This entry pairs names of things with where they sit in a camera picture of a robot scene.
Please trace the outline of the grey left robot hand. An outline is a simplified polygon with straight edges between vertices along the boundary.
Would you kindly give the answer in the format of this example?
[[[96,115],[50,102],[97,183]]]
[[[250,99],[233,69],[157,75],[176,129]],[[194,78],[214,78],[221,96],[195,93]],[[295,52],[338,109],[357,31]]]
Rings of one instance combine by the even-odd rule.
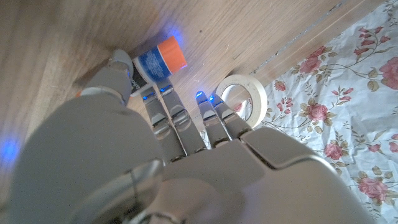
[[[115,50],[81,95],[30,136],[14,170],[9,223],[371,223],[324,159],[252,129],[197,94],[207,148],[168,80],[127,107],[132,59]]]

